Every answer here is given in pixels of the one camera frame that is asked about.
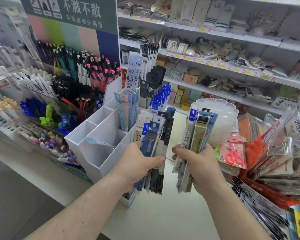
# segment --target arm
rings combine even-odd
[[[199,154],[178,146],[172,151],[188,161],[194,179],[193,185],[206,200],[221,240],[272,239],[228,187],[214,150],[209,144]]]
[[[96,240],[120,197],[165,156],[144,157],[131,143],[113,170],[24,240]]]

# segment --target finger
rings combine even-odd
[[[200,152],[199,155],[203,155],[204,156],[204,155],[206,155],[211,150],[214,152],[213,147],[207,143],[206,148],[202,152]]]
[[[176,148],[176,154],[179,157],[186,159],[189,162],[192,162],[197,157],[197,154],[194,153],[193,151],[183,149],[183,148]]]
[[[145,160],[148,169],[150,170],[152,168],[158,167],[161,164],[163,164],[166,161],[166,157],[165,156],[146,157]]]
[[[137,147],[140,147],[141,140],[139,140],[139,141],[135,141],[135,142],[133,142],[133,144],[135,144]]]
[[[172,152],[176,153],[176,149],[179,148],[181,145],[175,145],[174,147],[172,147]]]

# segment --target gray floor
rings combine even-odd
[[[22,240],[63,209],[0,161],[0,240]]]

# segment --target white acrylic display organizer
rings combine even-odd
[[[93,183],[105,177],[117,164],[127,145],[133,142],[132,128],[125,132],[119,128],[115,92],[122,91],[121,77],[107,86],[104,105],[86,121],[65,137],[70,149],[77,156],[77,161],[87,172]],[[104,145],[89,144],[85,137],[115,145],[113,149]],[[130,206],[135,194],[129,200],[121,197],[120,201]]]

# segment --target pink scissors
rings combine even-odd
[[[233,146],[233,149],[230,149],[231,151],[228,154],[225,155],[225,157],[224,157],[225,160],[230,165],[243,166],[244,165],[244,159],[239,156],[239,154],[235,150],[235,146],[233,145],[233,143],[232,143],[232,146]]]

